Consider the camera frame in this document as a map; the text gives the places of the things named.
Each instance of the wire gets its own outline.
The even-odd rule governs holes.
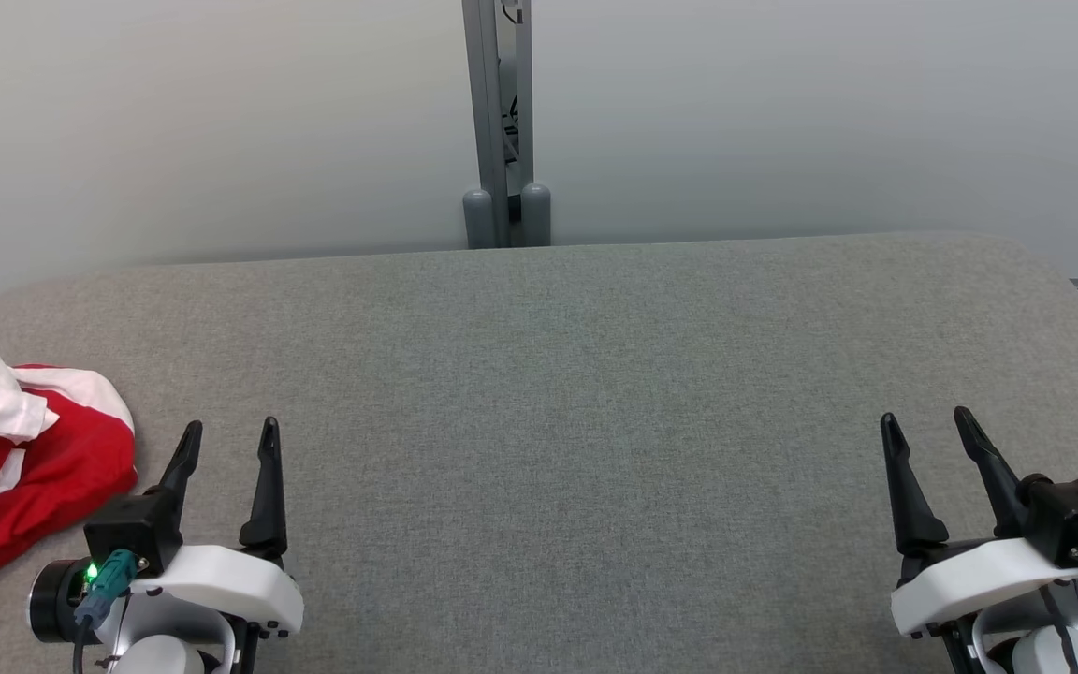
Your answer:
[[[89,617],[78,623],[78,635],[73,638],[73,674],[82,674],[82,650],[85,649],[86,633],[89,632]]]

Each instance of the teal cable connector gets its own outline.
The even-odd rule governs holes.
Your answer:
[[[97,630],[107,620],[111,605],[136,579],[138,560],[128,550],[115,550],[99,568],[98,576],[89,581],[85,599],[73,609],[73,622],[82,624],[89,618],[89,630]]]

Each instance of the red and white cloth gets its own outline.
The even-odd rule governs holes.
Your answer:
[[[134,436],[98,372],[0,358],[0,567],[132,490]]]

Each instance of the gray fabric tablecloth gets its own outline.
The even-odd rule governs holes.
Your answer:
[[[124,270],[0,294],[0,353],[107,375],[141,487],[202,418],[190,542],[234,545],[280,419],[307,627],[264,673],[942,673],[890,621],[877,418],[954,538],[992,528],[955,405],[1078,477],[1078,293],[981,236]],[[81,554],[0,572],[0,673],[68,671],[23,609]]]

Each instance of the white stripe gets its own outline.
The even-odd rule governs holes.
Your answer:
[[[124,398],[98,372],[67,367],[12,367],[11,372],[24,388],[63,394],[79,405],[114,416],[132,428],[133,435],[136,432],[136,423],[132,421],[132,412],[124,404]]]

